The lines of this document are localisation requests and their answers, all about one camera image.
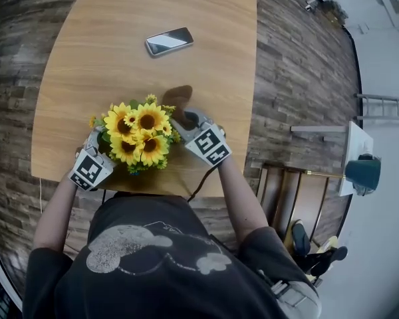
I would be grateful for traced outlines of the green and white round device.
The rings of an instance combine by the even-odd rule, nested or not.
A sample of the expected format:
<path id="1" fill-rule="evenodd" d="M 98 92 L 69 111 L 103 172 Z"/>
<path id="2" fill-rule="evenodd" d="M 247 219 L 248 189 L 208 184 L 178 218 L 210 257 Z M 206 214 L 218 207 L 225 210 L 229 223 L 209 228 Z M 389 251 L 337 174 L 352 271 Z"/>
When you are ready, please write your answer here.
<path id="1" fill-rule="evenodd" d="M 366 187 L 366 186 L 355 184 L 355 183 L 352 184 L 352 187 L 353 187 L 354 192 L 359 196 L 369 195 L 375 191 L 375 189 L 373 189 L 371 187 Z"/>

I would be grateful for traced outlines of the person's right forearm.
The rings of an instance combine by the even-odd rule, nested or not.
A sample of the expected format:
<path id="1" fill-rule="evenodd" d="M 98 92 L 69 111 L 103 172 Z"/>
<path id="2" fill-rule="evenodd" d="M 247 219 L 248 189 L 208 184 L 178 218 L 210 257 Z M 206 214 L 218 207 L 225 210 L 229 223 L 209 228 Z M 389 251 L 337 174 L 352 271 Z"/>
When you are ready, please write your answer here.
<path id="1" fill-rule="evenodd" d="M 256 229 L 268 226 L 257 197 L 245 180 L 232 156 L 218 167 L 229 220 L 239 244 Z"/>

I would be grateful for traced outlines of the grey waist pack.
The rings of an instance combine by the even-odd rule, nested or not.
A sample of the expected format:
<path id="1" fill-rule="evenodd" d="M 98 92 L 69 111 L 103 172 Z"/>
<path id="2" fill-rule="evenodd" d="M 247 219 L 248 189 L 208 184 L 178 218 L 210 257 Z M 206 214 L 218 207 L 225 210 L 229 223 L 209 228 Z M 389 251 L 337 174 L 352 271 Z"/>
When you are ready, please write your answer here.
<path id="1" fill-rule="evenodd" d="M 322 303 L 307 283 L 280 280 L 271 287 L 280 309 L 288 319 L 319 319 Z"/>

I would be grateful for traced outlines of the black smartphone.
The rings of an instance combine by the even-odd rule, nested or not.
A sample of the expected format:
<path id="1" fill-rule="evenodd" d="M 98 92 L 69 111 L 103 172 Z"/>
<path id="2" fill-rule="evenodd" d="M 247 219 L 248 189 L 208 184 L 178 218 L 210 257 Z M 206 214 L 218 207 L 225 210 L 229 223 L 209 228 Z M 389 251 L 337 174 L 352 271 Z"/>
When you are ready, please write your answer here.
<path id="1" fill-rule="evenodd" d="M 173 29 L 145 40 L 150 56 L 158 57 L 193 45 L 194 38 L 187 27 Z"/>

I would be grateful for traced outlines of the black office chair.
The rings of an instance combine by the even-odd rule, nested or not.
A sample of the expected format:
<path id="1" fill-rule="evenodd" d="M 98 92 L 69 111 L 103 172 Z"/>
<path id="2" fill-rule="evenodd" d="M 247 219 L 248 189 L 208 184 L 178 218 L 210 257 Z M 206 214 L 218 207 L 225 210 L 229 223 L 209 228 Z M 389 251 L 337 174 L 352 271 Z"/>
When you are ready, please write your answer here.
<path id="1" fill-rule="evenodd" d="M 344 246 L 331 247 L 323 253 L 311 254 L 311 243 L 301 220 L 294 222 L 291 234 L 293 260 L 305 274 L 313 277 L 319 277 L 326 273 L 333 262 L 344 260 L 348 254 L 348 249 Z"/>

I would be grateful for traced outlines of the wooden table with white legs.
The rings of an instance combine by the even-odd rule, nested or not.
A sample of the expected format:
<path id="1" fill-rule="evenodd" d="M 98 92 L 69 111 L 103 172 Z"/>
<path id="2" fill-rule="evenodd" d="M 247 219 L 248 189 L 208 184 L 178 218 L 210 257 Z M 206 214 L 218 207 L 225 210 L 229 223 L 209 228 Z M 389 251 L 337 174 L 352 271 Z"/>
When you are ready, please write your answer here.
<path id="1" fill-rule="evenodd" d="M 247 151 L 257 40 L 256 0 L 77 0 L 50 54 L 37 107 L 31 173 L 58 181 L 111 104 L 144 102 L 190 85 L 186 108 L 224 128 L 231 156 L 243 169 Z M 152 57 L 145 40 L 187 27 L 193 45 Z M 117 165 L 97 187 L 132 193 L 220 197 L 217 166 L 170 145 L 165 169 L 129 174 Z"/>

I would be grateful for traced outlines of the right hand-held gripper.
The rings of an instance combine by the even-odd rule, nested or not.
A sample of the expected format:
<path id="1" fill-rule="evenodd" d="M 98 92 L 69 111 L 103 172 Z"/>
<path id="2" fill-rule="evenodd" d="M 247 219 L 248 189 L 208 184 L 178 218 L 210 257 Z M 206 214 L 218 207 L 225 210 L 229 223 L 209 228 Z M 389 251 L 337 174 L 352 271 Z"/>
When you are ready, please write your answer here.
<path id="1" fill-rule="evenodd" d="M 218 129 L 218 125 L 202 110 L 186 108 L 186 118 L 194 124 L 194 128 L 187 130 L 177 120 L 171 118 L 170 123 L 184 141 L 185 148 L 210 167 L 219 165 L 228 158 L 232 151 Z"/>

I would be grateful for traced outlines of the grey metal ladder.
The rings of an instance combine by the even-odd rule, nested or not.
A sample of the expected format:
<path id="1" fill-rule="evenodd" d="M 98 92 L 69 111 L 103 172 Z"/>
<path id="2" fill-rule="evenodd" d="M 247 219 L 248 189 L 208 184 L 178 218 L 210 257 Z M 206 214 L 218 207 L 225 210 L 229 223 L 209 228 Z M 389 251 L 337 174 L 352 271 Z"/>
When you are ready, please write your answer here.
<path id="1" fill-rule="evenodd" d="M 399 121 L 399 97 L 373 94 L 355 94 L 362 105 L 362 113 L 357 120 Z"/>

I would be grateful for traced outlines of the person's dark printed t-shirt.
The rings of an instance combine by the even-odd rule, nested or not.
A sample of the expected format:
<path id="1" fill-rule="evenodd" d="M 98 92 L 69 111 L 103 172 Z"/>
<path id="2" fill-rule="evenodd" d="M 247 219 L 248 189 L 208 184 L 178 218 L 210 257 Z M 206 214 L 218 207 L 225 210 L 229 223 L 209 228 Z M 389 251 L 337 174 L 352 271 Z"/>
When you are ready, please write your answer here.
<path id="1" fill-rule="evenodd" d="M 75 259 L 32 251 L 23 318 L 288 319 L 271 290 L 280 280 L 314 288 L 270 227 L 232 254 L 181 197 L 113 197 Z"/>

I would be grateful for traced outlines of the brown cloth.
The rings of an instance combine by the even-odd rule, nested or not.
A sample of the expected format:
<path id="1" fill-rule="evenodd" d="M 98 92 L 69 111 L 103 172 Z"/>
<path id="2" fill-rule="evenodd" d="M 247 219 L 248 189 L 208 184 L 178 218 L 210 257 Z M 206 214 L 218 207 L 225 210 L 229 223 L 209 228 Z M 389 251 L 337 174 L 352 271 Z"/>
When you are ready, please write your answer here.
<path id="1" fill-rule="evenodd" d="M 190 85 L 178 86 L 167 90 L 161 99 L 162 105 L 176 107 L 172 112 L 172 118 L 186 130 L 194 127 L 194 123 L 185 115 L 192 92 L 193 88 Z"/>

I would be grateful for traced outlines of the sunflower bouquet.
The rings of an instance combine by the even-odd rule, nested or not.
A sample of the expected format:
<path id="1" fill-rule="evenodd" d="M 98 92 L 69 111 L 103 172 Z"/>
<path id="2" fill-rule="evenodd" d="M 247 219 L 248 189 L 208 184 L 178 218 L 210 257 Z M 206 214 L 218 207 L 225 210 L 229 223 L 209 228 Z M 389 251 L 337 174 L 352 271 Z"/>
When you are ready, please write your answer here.
<path id="1" fill-rule="evenodd" d="M 170 123 L 176 110 L 172 103 L 159 104 L 156 96 L 149 94 L 144 102 L 111 104 L 107 113 L 93 116 L 89 126 L 98 131 L 98 151 L 126 166 L 129 174 L 138 175 L 167 167 L 170 145 L 181 141 Z"/>

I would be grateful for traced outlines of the white side table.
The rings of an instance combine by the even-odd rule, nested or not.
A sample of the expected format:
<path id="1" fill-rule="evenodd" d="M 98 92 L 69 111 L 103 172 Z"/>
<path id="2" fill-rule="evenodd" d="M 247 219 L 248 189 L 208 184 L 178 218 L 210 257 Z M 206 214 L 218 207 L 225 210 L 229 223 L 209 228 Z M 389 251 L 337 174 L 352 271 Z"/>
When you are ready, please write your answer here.
<path id="1" fill-rule="evenodd" d="M 373 139 L 353 121 L 345 126 L 291 126 L 294 134 L 319 135 L 324 143 L 342 146 L 341 169 L 345 172 L 347 163 L 360 155 L 373 154 Z"/>

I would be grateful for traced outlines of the yellow round table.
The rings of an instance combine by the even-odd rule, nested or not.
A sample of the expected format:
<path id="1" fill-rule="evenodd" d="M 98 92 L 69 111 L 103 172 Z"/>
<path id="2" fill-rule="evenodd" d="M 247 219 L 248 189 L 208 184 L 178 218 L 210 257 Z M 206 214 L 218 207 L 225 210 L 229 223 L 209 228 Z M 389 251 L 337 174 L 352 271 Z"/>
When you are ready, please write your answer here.
<path id="1" fill-rule="evenodd" d="M 320 246 L 316 251 L 313 251 L 313 253 L 325 253 L 331 248 L 338 248 L 338 237 L 337 236 L 332 236 L 329 239 L 325 241 L 325 243 Z M 314 277 L 310 274 L 307 274 L 307 278 L 309 281 L 314 282 L 318 279 L 318 277 Z"/>

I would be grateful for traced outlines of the cardboard box with clutter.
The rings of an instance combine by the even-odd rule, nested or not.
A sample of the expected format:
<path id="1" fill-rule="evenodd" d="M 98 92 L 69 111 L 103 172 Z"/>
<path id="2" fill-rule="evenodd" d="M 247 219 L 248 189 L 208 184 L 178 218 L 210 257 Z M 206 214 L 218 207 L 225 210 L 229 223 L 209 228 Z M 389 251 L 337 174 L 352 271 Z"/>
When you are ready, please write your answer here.
<path id="1" fill-rule="evenodd" d="M 338 2 L 333 0 L 323 1 L 321 2 L 321 9 L 331 23 L 338 24 L 340 27 L 345 25 L 348 15 Z"/>

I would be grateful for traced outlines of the person's left forearm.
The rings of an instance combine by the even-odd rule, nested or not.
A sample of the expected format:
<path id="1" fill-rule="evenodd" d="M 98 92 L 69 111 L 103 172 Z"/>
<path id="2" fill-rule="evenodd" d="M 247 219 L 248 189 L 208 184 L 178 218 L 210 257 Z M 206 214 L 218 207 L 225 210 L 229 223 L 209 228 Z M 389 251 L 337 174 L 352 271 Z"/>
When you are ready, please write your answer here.
<path id="1" fill-rule="evenodd" d="M 33 238 L 33 248 L 63 252 L 77 186 L 65 175 L 47 203 Z"/>

